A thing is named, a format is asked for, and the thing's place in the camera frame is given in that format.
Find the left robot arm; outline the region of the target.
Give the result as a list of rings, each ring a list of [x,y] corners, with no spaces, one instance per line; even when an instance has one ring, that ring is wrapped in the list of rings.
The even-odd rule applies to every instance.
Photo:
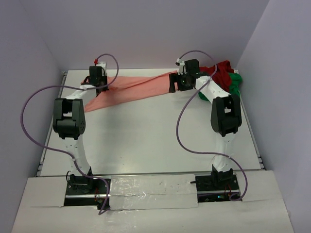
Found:
[[[101,91],[108,90],[107,84],[106,63],[99,63],[89,67],[89,75],[77,90],[54,100],[53,130],[64,142],[66,152],[70,153],[72,179],[83,174],[92,176],[83,145],[86,129],[84,107]]]

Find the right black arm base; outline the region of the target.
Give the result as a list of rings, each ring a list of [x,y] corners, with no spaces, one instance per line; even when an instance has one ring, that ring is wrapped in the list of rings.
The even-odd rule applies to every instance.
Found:
[[[223,202],[240,198],[240,188],[236,175],[230,181],[219,186],[212,183],[211,175],[195,176],[195,180],[190,182],[196,186],[197,200],[199,203]]]

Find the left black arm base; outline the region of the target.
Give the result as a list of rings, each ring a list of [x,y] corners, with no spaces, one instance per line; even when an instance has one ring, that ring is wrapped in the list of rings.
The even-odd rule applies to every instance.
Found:
[[[106,200],[104,211],[110,209],[109,195],[107,196],[110,179],[106,179],[107,184],[100,179],[90,179],[84,176],[66,174],[67,187],[65,192],[64,206],[95,206],[101,209]]]

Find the salmon pink t shirt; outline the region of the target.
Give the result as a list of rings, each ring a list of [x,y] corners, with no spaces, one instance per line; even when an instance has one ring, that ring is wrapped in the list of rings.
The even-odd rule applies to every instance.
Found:
[[[172,72],[152,77],[118,76],[107,91],[100,93],[85,105],[84,111],[91,112],[122,103],[167,94],[170,86],[170,74]]]

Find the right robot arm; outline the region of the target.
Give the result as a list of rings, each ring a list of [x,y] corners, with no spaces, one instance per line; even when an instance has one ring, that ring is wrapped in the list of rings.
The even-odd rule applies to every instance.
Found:
[[[211,184],[223,189],[233,178],[231,148],[242,124],[241,103],[238,95],[223,90],[210,75],[201,72],[199,61],[176,60],[178,71],[169,75],[169,92],[199,90],[211,103],[210,124],[216,135],[216,153],[212,163]]]

